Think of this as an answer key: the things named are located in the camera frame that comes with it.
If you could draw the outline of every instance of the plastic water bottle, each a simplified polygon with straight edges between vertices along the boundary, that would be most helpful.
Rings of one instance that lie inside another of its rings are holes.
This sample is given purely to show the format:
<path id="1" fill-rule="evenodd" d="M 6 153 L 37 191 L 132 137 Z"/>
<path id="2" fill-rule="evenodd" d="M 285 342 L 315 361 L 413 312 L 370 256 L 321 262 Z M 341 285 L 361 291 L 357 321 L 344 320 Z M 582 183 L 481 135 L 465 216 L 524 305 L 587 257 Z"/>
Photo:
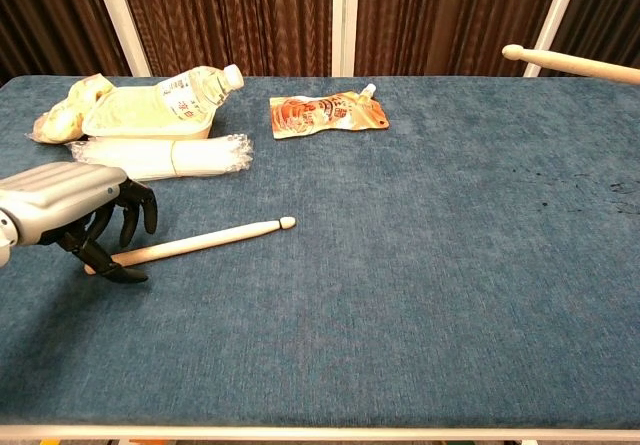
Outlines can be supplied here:
<path id="1" fill-rule="evenodd" d="M 195 67 L 154 86 L 160 102 L 177 118 L 205 117 L 224 103 L 233 90 L 244 86 L 240 69 L 229 65 L 223 70 Z"/>

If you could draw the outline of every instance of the drumstick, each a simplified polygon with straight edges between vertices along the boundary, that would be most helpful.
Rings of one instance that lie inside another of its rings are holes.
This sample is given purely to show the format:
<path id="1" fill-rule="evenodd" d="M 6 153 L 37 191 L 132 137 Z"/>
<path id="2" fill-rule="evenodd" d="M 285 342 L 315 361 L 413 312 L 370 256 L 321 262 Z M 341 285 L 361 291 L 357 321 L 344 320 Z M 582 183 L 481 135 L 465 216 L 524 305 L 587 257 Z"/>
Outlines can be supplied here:
<path id="1" fill-rule="evenodd" d="M 507 45 L 502 49 L 502 55 L 509 60 L 524 60 L 540 67 L 561 72 L 640 85 L 640 70 L 637 68 L 598 62 L 548 50 L 531 50 L 522 48 L 520 45 Z"/>
<path id="2" fill-rule="evenodd" d="M 220 230 L 218 232 L 206 233 L 195 237 L 183 238 L 182 240 L 139 248 L 138 250 L 131 250 L 130 252 L 118 253 L 111 258 L 123 267 L 128 267 L 138 263 L 150 262 L 152 260 L 202 250 L 203 248 L 217 247 L 225 243 L 259 237 L 260 235 L 275 232 L 280 229 L 287 230 L 295 224 L 296 219 L 293 217 L 282 217 L 280 220 L 271 220 L 268 222 L 249 223 L 248 225 L 227 228 L 226 230 Z M 95 271 L 89 265 L 85 265 L 84 270 L 89 275 L 95 274 Z"/>

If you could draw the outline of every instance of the table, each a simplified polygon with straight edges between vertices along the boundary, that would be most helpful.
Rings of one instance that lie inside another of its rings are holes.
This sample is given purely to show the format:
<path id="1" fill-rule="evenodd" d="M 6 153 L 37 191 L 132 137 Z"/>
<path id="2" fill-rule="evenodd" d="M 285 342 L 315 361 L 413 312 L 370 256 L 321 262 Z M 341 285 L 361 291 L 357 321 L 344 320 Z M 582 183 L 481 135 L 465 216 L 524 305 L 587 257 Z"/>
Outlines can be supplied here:
<path id="1" fill-rule="evenodd" d="M 76 79 L 0 90 L 1 176 L 71 159 L 25 133 Z M 388 130 L 272 138 L 269 97 L 369 82 Z M 639 104 L 588 78 L 248 77 L 212 134 L 247 133 L 251 168 L 150 182 L 130 248 L 298 225 L 143 285 L 14 249 L 0 438 L 639 440 Z"/>

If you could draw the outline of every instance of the snack bag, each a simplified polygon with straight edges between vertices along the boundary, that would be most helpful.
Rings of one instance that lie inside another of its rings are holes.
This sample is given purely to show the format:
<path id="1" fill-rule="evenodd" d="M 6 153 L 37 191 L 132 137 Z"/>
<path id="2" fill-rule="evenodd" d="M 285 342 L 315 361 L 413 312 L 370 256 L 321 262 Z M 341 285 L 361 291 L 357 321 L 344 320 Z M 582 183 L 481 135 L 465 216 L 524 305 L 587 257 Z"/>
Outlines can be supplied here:
<path id="1" fill-rule="evenodd" d="M 271 98 L 273 137 L 299 137 L 330 128 L 353 131 L 389 128 L 380 104 L 371 98 L 375 89 L 373 84 L 369 84 L 359 94 L 345 92 L 319 98 Z"/>
<path id="2" fill-rule="evenodd" d="M 43 113 L 33 124 L 33 133 L 27 135 L 35 142 L 65 143 L 82 137 L 82 122 L 98 99 L 114 89 L 102 74 L 91 75 L 69 89 L 67 98 Z"/>

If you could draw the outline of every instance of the drumstick tip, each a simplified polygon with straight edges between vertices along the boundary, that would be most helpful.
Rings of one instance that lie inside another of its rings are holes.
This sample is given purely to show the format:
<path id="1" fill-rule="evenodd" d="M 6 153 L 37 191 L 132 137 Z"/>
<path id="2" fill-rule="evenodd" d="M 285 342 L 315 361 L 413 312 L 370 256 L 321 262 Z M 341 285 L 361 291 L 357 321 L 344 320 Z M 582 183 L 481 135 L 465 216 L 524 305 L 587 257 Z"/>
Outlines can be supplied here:
<path id="1" fill-rule="evenodd" d="M 292 228 L 292 227 L 295 226 L 295 224 L 296 224 L 296 219 L 293 218 L 293 217 L 282 217 L 280 219 L 280 227 L 283 230 L 287 230 L 289 228 Z"/>
<path id="2" fill-rule="evenodd" d="M 520 60 L 523 50 L 522 45 L 507 45 L 502 49 L 502 55 L 508 60 Z"/>

